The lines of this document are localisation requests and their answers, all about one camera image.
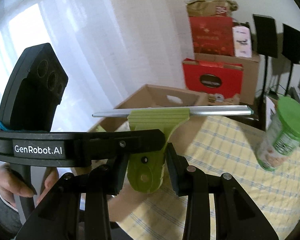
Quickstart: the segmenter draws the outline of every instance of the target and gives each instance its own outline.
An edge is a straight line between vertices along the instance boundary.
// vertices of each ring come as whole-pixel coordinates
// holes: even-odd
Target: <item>metal bolt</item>
[[[196,168],[192,165],[187,167],[187,171],[189,171],[189,172],[195,172],[195,170],[196,170]]]
[[[125,148],[126,142],[125,141],[120,141],[119,145],[120,145],[121,148]]]
[[[102,171],[107,171],[109,169],[109,166],[106,164],[102,164],[99,166],[99,169],[101,169]]]
[[[67,172],[63,175],[64,179],[71,179],[72,178],[72,173],[71,172]]]
[[[141,158],[141,162],[142,163],[147,163],[148,162],[148,158],[146,156]]]
[[[229,174],[229,173],[223,174],[223,177],[224,177],[225,179],[232,179],[232,176],[231,176],[231,174]]]

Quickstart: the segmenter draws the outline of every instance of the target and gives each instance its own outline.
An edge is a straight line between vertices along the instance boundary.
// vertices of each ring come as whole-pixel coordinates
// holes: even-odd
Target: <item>yellow checkered tablecloth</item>
[[[300,218],[300,148],[274,172],[263,170],[254,155],[264,132],[223,116],[208,117],[185,157],[207,174],[229,172],[284,239]],[[187,197],[177,197],[165,170],[163,184],[120,227],[134,240],[181,240]],[[210,194],[211,239],[216,238]]]

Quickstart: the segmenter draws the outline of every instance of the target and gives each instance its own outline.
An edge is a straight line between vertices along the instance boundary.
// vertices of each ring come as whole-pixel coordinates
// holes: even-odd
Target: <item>red gift box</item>
[[[195,53],[234,56],[231,17],[189,17]]]
[[[198,61],[187,58],[182,65],[187,88],[210,94],[210,98],[208,98],[210,102],[223,102],[235,96],[240,98],[243,77],[242,64]]]

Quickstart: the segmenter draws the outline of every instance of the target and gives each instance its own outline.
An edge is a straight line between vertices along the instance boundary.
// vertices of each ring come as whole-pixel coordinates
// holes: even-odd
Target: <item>gray sleeve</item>
[[[13,238],[21,228],[18,212],[7,206],[0,198],[0,225],[7,235]]]

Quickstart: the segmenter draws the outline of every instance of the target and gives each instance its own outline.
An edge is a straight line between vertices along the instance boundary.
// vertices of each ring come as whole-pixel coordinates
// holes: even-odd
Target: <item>finger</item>
[[[8,165],[0,166],[0,187],[22,197],[33,196],[33,191],[11,173]]]
[[[45,188],[48,188],[48,189],[52,188],[53,185],[58,181],[58,179],[59,179],[59,172],[58,172],[57,168],[53,167],[51,169],[50,174],[44,181]]]
[[[45,188],[41,195],[37,199],[37,204],[41,202],[41,200],[45,197],[45,195],[49,192],[50,188]]]
[[[44,181],[45,189],[41,193],[41,195],[37,199],[37,204],[40,203],[40,201],[45,197],[45,195],[49,192],[49,190],[53,187],[53,185],[58,181],[59,179],[59,173],[57,168],[52,168],[50,174]]]
[[[10,204],[15,203],[13,194],[1,186],[0,186],[0,195],[5,201],[9,202]]]

